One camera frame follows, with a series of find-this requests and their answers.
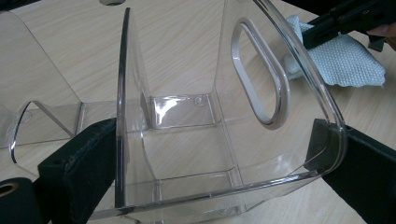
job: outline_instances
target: light wood surface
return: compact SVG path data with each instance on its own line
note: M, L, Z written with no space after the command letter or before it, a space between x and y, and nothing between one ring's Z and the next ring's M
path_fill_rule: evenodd
M279 0L272 2L285 17L298 14L302 21L315 18L314 15ZM210 83L216 72L223 8L220 0L127 0L115 7L103 6L99 0L41 0L13 12L32 31L77 96L83 102L101 102L116 99L120 32L126 7L130 7L136 17L147 73L152 74L148 76L151 93L169 95L167 90L173 88L164 89L163 85L175 86L174 89L180 91L176 93L210 91L206 88L211 85L196 87L193 84L197 80ZM164 21L169 16L173 19ZM204 21L205 27L209 29L201 29L198 21ZM164 28L162 22L172 22L171 28ZM180 43L176 41L178 35L199 38ZM366 45L367 37L353 35ZM155 58L158 50L167 51L169 58ZM181 50L187 50L191 55L204 56L199 59L199 63L189 62L189 56L179 56ZM385 46L383 52L373 54L387 68L383 88L333 86L329 89L346 124L389 147L396 148L396 52ZM164 74L162 67L169 64L170 58L176 60L180 67L177 71L167 70ZM202 74L201 77L195 75L198 71ZM131 223L131 220L112 217L91 223ZM290 195L272 199L240 216L204 223L347 224L364 221L319 179Z

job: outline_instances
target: textured fabric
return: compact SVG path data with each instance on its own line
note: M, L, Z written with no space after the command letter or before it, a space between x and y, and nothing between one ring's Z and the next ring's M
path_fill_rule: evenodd
M298 16L290 16L287 21L303 42L302 32L312 25L300 22ZM385 82L384 66L360 42L349 35L339 35L310 49L308 53L329 85L382 86ZM294 59L286 57L284 60L289 79L303 75Z

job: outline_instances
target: folded cloth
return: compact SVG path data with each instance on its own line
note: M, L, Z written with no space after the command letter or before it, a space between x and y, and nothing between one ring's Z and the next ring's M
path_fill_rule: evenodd
M303 42L302 32L313 25L300 22L298 16L287 18L291 28ZM382 86L385 68L360 42L349 35L336 38L308 51L324 81L329 85L343 87ZM299 65L291 57L284 63L289 79L303 75Z

